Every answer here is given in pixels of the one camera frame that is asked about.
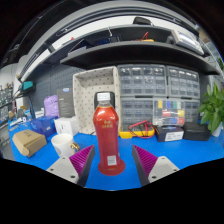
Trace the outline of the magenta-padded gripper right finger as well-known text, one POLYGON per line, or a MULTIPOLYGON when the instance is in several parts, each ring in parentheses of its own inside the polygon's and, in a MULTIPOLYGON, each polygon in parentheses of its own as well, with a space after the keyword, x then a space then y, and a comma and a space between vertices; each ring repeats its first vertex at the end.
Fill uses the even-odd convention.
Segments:
POLYGON ((179 170, 166 156, 157 157, 137 145, 132 146, 132 156, 142 186, 153 183, 179 170))

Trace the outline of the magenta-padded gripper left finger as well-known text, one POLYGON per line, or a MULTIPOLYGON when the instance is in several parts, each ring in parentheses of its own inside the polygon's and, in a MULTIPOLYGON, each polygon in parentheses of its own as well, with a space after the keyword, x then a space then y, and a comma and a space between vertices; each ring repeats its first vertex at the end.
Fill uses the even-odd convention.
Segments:
POLYGON ((95 156, 95 146, 81 149, 70 157, 62 156, 47 171, 67 181, 84 187, 95 156))

